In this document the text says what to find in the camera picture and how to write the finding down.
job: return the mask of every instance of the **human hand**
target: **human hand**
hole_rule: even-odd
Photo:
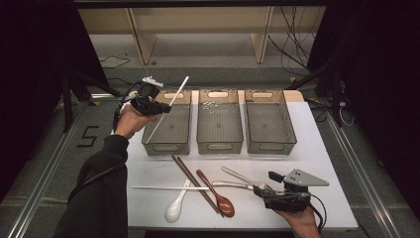
[[[145,125],[151,121],[156,121],[155,115],[143,115],[136,110],[131,104],[127,104],[120,113],[115,135],[123,136],[131,139],[134,134],[142,130]]]
[[[275,210],[275,213],[282,216],[301,238],[321,237],[316,226],[314,211],[308,206],[302,212],[290,213]]]

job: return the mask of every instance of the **plastic spoon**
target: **plastic spoon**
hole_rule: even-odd
[[[189,187],[190,183],[191,181],[187,179],[185,181],[184,187]],[[186,193],[186,189],[182,190],[179,196],[166,208],[166,211],[164,212],[164,219],[167,222],[173,223],[178,219],[181,213],[181,205],[182,205],[182,200],[185,196],[185,193]]]

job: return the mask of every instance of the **metal rail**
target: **metal rail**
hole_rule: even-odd
[[[55,174],[56,168],[61,161],[61,158],[67,149],[68,143],[74,134],[74,129],[77,126],[77,123],[87,108],[88,102],[80,102],[75,110],[74,113],[74,122],[68,129],[66,133],[64,133],[61,139],[58,142],[58,145],[55,147],[54,152],[48,162],[46,168],[41,175],[41,178],[38,180],[37,185],[35,186],[34,190],[32,191],[30,197],[28,198],[25,206],[22,208],[21,213],[19,214],[18,218],[16,219],[13,227],[11,228],[8,237],[9,238],[17,238],[23,237],[25,232],[27,231],[32,218],[35,215],[35,212],[38,209],[41,199],[43,198],[47,188],[50,185],[50,182]]]
[[[333,130],[334,135],[336,136],[337,141],[339,142],[340,147],[344,152],[344,155],[346,156],[350,168],[352,169],[353,174],[355,175],[356,180],[358,181],[359,186],[361,187],[362,192],[367,199],[367,203],[369,204],[373,215],[376,217],[376,220],[382,229],[384,236],[389,238],[401,237],[401,234],[398,231],[398,228],[396,227],[391,214],[385,207],[382,199],[376,191],[376,188],[373,186],[368,173],[365,171],[363,165],[361,164],[358,155],[353,150],[353,147],[343,128],[338,128],[330,112],[328,112],[327,116],[328,123],[330,124],[330,127]]]

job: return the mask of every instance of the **wooden spoon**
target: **wooden spoon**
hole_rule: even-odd
[[[207,177],[203,174],[201,170],[198,170],[197,174],[204,181],[204,183],[207,184],[207,186],[216,196],[217,207],[219,207],[220,213],[224,214],[227,217],[233,217],[235,215],[235,207],[232,204],[232,202],[228,198],[221,196],[216,192],[211,182],[207,179]]]

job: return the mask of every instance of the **white surface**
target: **white surface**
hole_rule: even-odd
[[[305,102],[287,103],[297,144],[288,156],[249,155],[244,141],[239,155],[199,155],[196,143],[197,105],[193,104],[191,119],[191,152],[181,156],[190,171],[201,170],[210,181],[227,180],[242,182],[221,170],[225,166],[252,180],[266,181],[273,188],[283,189],[280,184],[268,178],[274,171],[283,176],[298,168],[330,183],[329,186],[311,186],[309,191],[324,202],[327,209],[325,229],[349,230],[358,227],[353,212],[346,200],[337,175],[326,152],[311,111]],[[183,200],[181,214],[174,223],[164,220],[164,211],[178,194],[178,191],[133,189],[135,185],[182,186],[187,177],[170,156],[150,157],[142,145],[143,131],[137,133],[128,148],[129,170],[127,195],[129,226],[145,229],[181,230],[281,230],[289,229],[286,221],[266,209],[263,200],[250,190],[234,187],[216,187],[221,195],[229,198],[235,206],[235,216],[223,218],[217,214],[198,191],[188,191]],[[197,177],[200,184],[204,182]],[[324,213],[316,198],[313,205]]]

